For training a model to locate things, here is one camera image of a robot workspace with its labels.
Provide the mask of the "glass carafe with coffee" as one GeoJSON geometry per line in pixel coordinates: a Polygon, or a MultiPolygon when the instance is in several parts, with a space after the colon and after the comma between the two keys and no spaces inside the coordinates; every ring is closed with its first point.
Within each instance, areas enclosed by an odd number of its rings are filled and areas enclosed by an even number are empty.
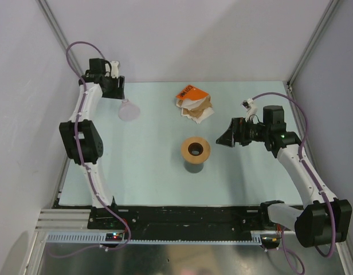
{"type": "Polygon", "coordinates": [[[204,163],[193,164],[190,162],[184,162],[184,167],[185,167],[186,171],[188,171],[192,174],[196,174],[196,173],[199,173],[203,170],[204,163]]]}

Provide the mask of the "orange coffee filter package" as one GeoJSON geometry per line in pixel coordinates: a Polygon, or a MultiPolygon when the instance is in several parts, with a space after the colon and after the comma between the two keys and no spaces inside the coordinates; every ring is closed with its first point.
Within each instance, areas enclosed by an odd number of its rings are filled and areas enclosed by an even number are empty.
{"type": "Polygon", "coordinates": [[[179,100],[188,99],[191,101],[197,101],[208,97],[208,95],[207,92],[189,84],[176,95],[176,98],[179,100]]]}

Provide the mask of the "aluminium frame post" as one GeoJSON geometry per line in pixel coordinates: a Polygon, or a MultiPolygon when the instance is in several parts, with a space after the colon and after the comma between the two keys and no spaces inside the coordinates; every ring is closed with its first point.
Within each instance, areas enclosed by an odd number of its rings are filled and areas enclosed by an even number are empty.
{"type": "Polygon", "coordinates": [[[306,44],[298,62],[296,63],[290,77],[286,81],[287,88],[290,92],[293,90],[293,85],[298,78],[301,71],[304,69],[306,63],[308,62],[310,56],[313,54],[315,48],[317,47],[320,39],[324,35],[326,29],[329,27],[334,15],[336,14],[338,8],[343,3],[340,0],[329,1],[324,13],[320,17],[313,33],[311,34],[308,43],[306,44]]]}
{"type": "Polygon", "coordinates": [[[77,85],[79,85],[81,81],[82,84],[84,84],[83,80],[81,79],[82,69],[80,68],[79,62],[72,51],[72,45],[66,39],[66,36],[62,31],[62,28],[60,27],[56,17],[54,16],[54,13],[52,12],[48,2],[45,0],[36,0],[36,3],[44,18],[46,19],[50,29],[52,30],[59,46],[63,50],[70,69],[77,76],[77,85]]]}

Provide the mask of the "stack of paper filters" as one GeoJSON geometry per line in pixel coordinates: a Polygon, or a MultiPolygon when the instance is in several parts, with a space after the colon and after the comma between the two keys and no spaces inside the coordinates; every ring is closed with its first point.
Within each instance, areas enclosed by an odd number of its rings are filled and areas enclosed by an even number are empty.
{"type": "Polygon", "coordinates": [[[197,101],[189,99],[176,100],[176,106],[181,109],[181,116],[200,124],[203,120],[214,114],[210,96],[197,101]]]}

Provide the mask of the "right aluminium frame post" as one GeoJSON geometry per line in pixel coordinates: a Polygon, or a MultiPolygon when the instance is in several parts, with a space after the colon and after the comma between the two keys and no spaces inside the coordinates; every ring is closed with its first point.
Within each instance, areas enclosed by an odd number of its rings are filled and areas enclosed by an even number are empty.
{"type": "Polygon", "coordinates": [[[326,29],[329,27],[334,15],[336,14],[338,8],[343,3],[340,0],[329,1],[324,13],[320,17],[313,33],[311,34],[308,43],[306,44],[298,62],[296,63],[290,77],[286,81],[287,88],[290,92],[293,90],[293,85],[298,78],[301,71],[304,69],[306,63],[308,62],[310,56],[313,54],[315,48],[317,47],[320,39],[324,35],[326,29]]]}

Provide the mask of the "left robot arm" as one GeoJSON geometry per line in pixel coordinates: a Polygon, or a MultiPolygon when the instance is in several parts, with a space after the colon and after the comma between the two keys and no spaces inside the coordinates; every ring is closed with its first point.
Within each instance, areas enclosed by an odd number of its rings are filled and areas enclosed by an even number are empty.
{"type": "Polygon", "coordinates": [[[59,131],[69,159],[77,164],[89,187],[92,206],[98,209],[114,204],[101,165],[103,140],[93,121],[101,98],[123,100],[124,76],[119,62],[102,58],[89,60],[89,69],[79,79],[79,98],[68,121],[59,131]]]}

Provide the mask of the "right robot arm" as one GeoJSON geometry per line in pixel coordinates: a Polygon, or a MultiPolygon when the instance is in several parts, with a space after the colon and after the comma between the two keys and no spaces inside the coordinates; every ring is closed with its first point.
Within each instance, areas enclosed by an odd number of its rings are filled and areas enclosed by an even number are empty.
{"type": "Polygon", "coordinates": [[[258,215],[259,225],[266,230],[277,224],[284,226],[295,232],[305,248],[344,242],[352,215],[351,204],[338,199],[320,179],[302,147],[302,140],[295,132],[287,131],[283,107],[265,106],[263,121],[254,123],[256,106],[251,100],[242,105],[247,110],[246,116],[233,118],[216,143],[227,147],[264,143],[289,174],[303,204],[299,210],[282,201],[262,203],[264,211],[258,215]]]}

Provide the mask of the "left aluminium frame post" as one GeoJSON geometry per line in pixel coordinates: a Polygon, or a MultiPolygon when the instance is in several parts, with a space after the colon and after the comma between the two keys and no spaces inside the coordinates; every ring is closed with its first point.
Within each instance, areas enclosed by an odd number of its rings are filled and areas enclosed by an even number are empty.
{"type": "Polygon", "coordinates": [[[83,80],[81,79],[82,69],[80,68],[79,62],[72,51],[72,45],[66,39],[66,36],[62,31],[62,28],[60,27],[56,17],[54,16],[54,13],[52,12],[48,2],[45,0],[36,0],[36,3],[44,18],[46,19],[50,29],[52,30],[59,46],[63,50],[70,69],[77,76],[77,85],[79,85],[81,81],[82,84],[84,84],[83,80]]]}

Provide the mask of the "pink glass dripper cone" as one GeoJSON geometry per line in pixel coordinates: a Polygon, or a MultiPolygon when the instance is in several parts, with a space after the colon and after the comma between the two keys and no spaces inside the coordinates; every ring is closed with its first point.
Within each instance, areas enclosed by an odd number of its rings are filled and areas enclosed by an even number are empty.
{"type": "Polygon", "coordinates": [[[129,101],[129,99],[124,99],[121,101],[121,105],[118,110],[118,117],[120,120],[125,122],[130,122],[137,119],[140,115],[140,108],[129,101]]]}

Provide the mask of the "aluminium extrusion rail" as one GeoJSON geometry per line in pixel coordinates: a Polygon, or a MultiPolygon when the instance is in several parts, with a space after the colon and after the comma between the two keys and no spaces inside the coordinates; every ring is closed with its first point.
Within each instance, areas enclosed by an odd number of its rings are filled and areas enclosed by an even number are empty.
{"type": "Polygon", "coordinates": [[[90,210],[88,209],[43,209],[36,229],[38,230],[85,230],[90,210]]]}

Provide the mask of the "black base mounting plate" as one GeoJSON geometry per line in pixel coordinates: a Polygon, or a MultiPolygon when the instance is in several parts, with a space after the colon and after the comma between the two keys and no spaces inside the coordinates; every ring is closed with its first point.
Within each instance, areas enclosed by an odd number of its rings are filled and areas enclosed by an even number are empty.
{"type": "Polygon", "coordinates": [[[88,229],[131,229],[133,241],[250,241],[252,231],[276,230],[260,206],[88,206],[88,229]]]}

